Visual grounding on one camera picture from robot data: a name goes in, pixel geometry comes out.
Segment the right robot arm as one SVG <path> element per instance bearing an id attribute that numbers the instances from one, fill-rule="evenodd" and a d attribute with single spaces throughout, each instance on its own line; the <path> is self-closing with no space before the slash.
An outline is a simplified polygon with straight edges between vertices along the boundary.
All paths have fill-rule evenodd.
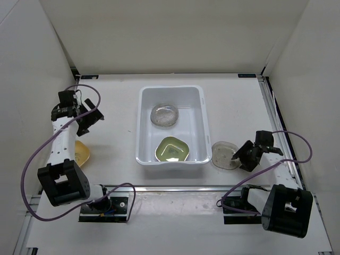
<path id="1" fill-rule="evenodd" d="M 250 184 L 244 187 L 239 198 L 240 209 L 259 215 L 266 231 L 304 238 L 313 196 L 291 177 L 287 163 L 299 161 L 285 158 L 282 150 L 275 147 L 274 133 L 257 131 L 255 141 L 246 141 L 232 158 L 239 160 L 242 170 L 256 171 L 246 178 L 247 181 L 266 174 L 270 182 L 269 189 Z"/>

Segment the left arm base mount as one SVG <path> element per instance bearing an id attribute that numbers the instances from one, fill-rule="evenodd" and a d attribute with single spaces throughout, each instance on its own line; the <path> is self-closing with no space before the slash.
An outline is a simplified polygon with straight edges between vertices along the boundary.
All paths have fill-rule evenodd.
<path id="1" fill-rule="evenodd" d="M 81 223 L 126 223 L 130 203 L 128 192 L 112 193 L 95 205 L 81 206 Z"/>

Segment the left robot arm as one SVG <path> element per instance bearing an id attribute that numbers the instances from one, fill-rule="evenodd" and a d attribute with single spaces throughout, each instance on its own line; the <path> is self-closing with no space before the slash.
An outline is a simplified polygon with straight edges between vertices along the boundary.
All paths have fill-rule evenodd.
<path id="1" fill-rule="evenodd" d="M 107 212 L 112 200 L 105 195 L 106 189 L 102 185 L 90 184 L 75 160 L 76 138 L 89 133 L 89 128 L 104 120 L 104 116 L 90 99 L 86 99 L 87 106 L 94 110 L 89 112 L 73 90 L 60 91 L 58 97 L 59 104 L 51 113 L 56 138 L 47 165 L 38 169 L 38 180 L 54 207 L 93 199 L 93 206 L 99 212 Z"/>

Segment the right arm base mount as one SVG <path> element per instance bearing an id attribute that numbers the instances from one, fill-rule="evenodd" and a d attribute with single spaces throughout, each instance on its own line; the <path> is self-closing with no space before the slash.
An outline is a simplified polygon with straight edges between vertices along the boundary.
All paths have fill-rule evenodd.
<path id="1" fill-rule="evenodd" d="M 271 220 L 270 212 L 265 209 L 267 195 L 231 196 L 224 200 L 219 199 L 216 206 L 223 210 L 225 225 L 256 225 L 262 224 L 263 220 Z"/>

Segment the clear plate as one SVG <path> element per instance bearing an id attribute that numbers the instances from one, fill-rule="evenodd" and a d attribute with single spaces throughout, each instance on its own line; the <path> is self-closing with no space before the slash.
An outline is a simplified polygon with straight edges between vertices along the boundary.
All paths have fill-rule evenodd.
<path id="1" fill-rule="evenodd" d="M 150 113 L 151 122 L 159 127 L 167 128 L 173 126 L 179 118 L 179 110 L 172 104 L 158 104 Z"/>
<path id="2" fill-rule="evenodd" d="M 238 147 L 229 142 L 218 141 L 212 146 L 212 163 L 224 170 L 234 170 L 241 165 L 238 159 L 232 159 L 234 154 L 238 151 Z"/>

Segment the yellow square plate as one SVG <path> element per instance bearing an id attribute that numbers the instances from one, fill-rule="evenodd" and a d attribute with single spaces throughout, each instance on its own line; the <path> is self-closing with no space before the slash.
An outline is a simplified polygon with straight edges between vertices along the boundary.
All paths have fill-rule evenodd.
<path id="1" fill-rule="evenodd" d="M 90 150 L 89 148 L 82 143 L 81 141 L 77 140 L 75 142 L 75 161 L 79 167 L 84 165 L 88 159 L 90 158 Z"/>

